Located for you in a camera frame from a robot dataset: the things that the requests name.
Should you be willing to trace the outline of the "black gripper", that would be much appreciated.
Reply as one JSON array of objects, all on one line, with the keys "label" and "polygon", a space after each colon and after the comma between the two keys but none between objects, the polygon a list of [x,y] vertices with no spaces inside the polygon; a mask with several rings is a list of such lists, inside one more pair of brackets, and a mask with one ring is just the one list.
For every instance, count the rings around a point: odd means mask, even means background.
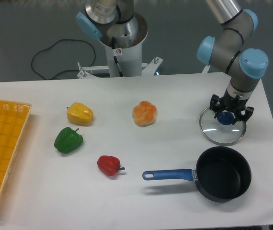
[{"label": "black gripper", "polygon": [[235,125],[237,121],[247,122],[253,115],[254,108],[250,106],[245,107],[247,101],[248,99],[241,100],[239,95],[231,96],[226,90],[221,98],[215,94],[212,95],[209,110],[215,113],[214,119],[222,111],[232,112],[234,114],[232,124]]}]

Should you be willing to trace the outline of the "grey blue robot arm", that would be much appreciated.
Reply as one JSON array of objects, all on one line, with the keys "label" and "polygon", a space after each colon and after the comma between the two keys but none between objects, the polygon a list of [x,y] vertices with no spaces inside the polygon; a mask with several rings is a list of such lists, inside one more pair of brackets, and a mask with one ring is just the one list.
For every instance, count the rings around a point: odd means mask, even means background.
[{"label": "grey blue robot arm", "polygon": [[[241,51],[255,31],[258,18],[235,0],[209,0],[207,5],[223,30],[218,38],[208,36],[201,42],[197,58],[231,77],[224,95],[213,95],[209,108],[223,125],[246,122],[253,114],[246,102],[269,63],[259,49]],[[158,66],[154,63],[142,67],[142,43],[148,26],[134,11],[131,0],[88,0],[76,21],[88,37],[104,45],[111,77],[142,76],[156,71]]]}]

